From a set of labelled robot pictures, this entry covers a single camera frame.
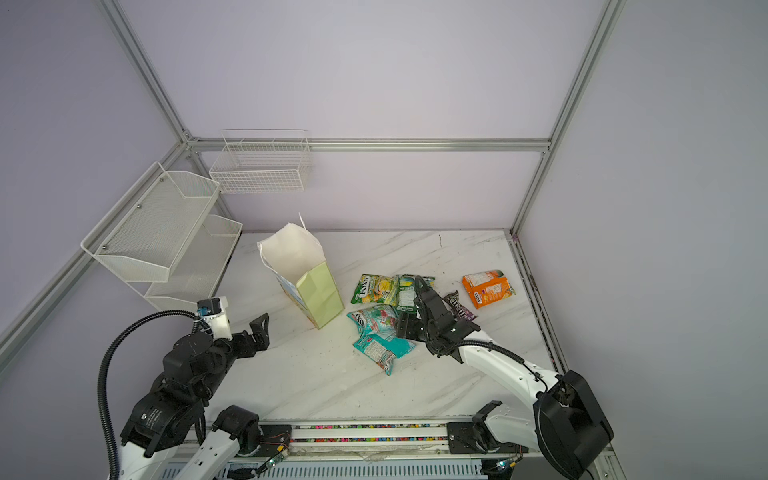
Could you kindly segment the red green candy packet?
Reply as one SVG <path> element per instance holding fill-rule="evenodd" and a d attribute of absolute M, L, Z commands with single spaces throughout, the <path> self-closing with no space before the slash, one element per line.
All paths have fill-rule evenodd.
<path fill-rule="evenodd" d="M 396 332 L 398 312 L 389 305 L 373 304 L 351 311 L 347 317 L 354 322 L 360 336 L 378 334 L 389 337 Z"/>

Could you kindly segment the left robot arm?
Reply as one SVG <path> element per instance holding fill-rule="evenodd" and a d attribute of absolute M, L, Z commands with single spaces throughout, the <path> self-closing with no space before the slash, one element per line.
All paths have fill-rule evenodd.
<path fill-rule="evenodd" d="M 190 479 L 212 479 L 229 460 L 261 448 L 259 416 L 231 405 L 205 427 L 205 408 L 232 365 L 267 350 L 270 317 L 249 323 L 230 339 L 198 330 L 181 337 L 163 359 L 163 372 L 134 406 L 120 438 L 113 441 L 112 479 L 156 479 L 191 429 L 202 444 L 182 469 Z"/>

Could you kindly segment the teal snack packet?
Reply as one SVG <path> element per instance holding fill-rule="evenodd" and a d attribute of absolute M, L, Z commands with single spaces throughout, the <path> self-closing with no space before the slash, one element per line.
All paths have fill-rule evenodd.
<path fill-rule="evenodd" d="M 396 335 L 383 337 L 379 334 L 362 335 L 353 346 L 376 363 L 387 376 L 392 375 L 397 359 L 415 349 L 415 343 L 410 340 L 398 338 Z"/>

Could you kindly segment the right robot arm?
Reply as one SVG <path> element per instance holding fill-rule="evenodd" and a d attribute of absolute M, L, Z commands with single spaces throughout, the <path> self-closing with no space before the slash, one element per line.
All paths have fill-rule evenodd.
<path fill-rule="evenodd" d="M 614 439 L 587 380 L 574 370 L 540 367 L 499 345 L 477 323 L 457 315 L 423 277 L 415 277 L 413 286 L 416 312 L 401 316 L 397 335 L 482 372 L 530 412 L 514 417 L 501 412 L 500 401 L 487 403 L 472 419 L 477 449 L 486 453 L 515 444 L 541 452 L 567 479 L 585 474 Z"/>

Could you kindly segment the white green paper bag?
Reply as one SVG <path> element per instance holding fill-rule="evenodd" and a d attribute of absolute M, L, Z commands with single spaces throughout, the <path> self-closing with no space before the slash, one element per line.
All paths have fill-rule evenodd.
<path fill-rule="evenodd" d="M 324 328 L 344 310 L 337 283 L 320 241 L 299 224 L 288 223 L 257 243 L 263 265 L 284 293 L 316 329 Z"/>

